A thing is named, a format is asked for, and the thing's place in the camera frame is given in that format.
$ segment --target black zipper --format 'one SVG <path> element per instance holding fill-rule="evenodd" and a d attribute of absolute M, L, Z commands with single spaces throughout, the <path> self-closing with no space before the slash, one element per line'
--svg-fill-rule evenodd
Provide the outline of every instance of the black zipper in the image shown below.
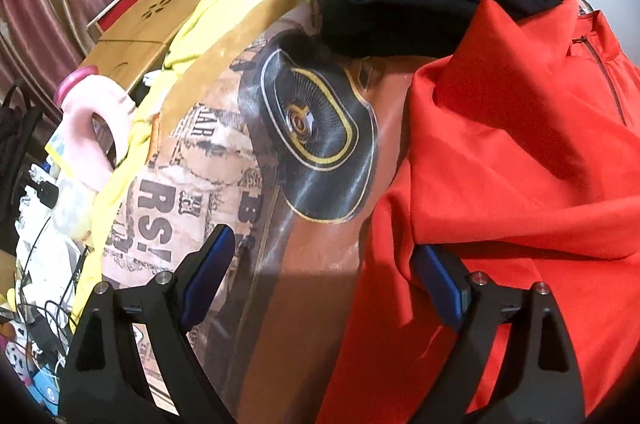
<path fill-rule="evenodd" d="M 591 45 L 591 42 L 589 40 L 587 40 L 586 36 L 581 36 L 580 38 L 574 38 L 572 40 L 572 42 L 573 43 L 584 43 L 584 45 L 586 45 L 587 49 L 589 49 L 589 52 L 591 52 L 591 55 L 595 58 L 595 61 L 598 63 L 598 66 L 600 67 L 600 70 L 604 74 L 604 77 L 607 79 L 607 83 L 609 84 L 609 89 L 611 90 L 611 94 L 613 96 L 613 100 L 616 102 L 616 108 L 618 109 L 618 114 L 620 115 L 620 120 L 622 120 L 622 124 L 625 125 L 625 127 L 626 127 L 625 114 L 623 114 L 623 112 L 622 112 L 622 104 L 620 104 L 620 97 L 618 96 L 618 93 L 616 92 L 616 88 L 613 85 L 613 80 L 611 79 L 611 76 L 609 76 L 609 73 L 607 72 L 607 69 L 604 68 L 604 63 L 602 63 L 602 59 L 600 59 L 600 56 L 598 56 L 598 53 L 593 48 L 593 45 Z"/>

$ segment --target red garment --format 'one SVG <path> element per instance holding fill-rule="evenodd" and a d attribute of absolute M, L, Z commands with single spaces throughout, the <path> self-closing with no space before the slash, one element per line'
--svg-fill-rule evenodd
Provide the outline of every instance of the red garment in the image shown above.
<path fill-rule="evenodd" d="M 516 24 L 480 3 L 456 53 L 414 76 L 409 153 L 372 215 L 317 423 L 404 424 L 437 377 L 455 335 L 409 268 L 417 243 L 456 244 L 498 284 L 546 281 L 596 406 L 640 338 L 639 89 L 601 12 L 578 19 L 565 0 Z M 469 410 L 487 403 L 505 339 Z"/>

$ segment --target yellow cloth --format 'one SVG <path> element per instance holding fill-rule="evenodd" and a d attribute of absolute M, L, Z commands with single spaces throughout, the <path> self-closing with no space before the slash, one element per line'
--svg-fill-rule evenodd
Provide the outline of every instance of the yellow cloth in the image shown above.
<path fill-rule="evenodd" d="M 201 0 L 176 34 L 164 59 L 162 72 L 142 101 L 129 134 L 129 151 L 98 193 L 94 202 L 92 240 L 94 251 L 84 262 L 72 317 L 78 321 L 96 283 L 102 280 L 102 252 L 120 204 L 131 182 L 146 162 L 153 117 L 178 78 L 217 40 L 233 30 L 254 7 L 264 0 Z"/>

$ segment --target pink bottle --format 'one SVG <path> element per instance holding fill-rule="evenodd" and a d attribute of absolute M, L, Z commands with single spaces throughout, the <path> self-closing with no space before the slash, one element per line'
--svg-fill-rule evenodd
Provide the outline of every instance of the pink bottle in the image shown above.
<path fill-rule="evenodd" d="M 116 162 L 120 162 L 127 154 L 135 103 L 115 81 L 100 76 L 93 65 L 66 77 L 53 101 L 63 112 L 55 134 L 61 143 L 63 159 L 76 178 L 99 192 L 109 181 L 113 168 L 96 140 L 93 115 L 104 119 L 111 130 Z"/>

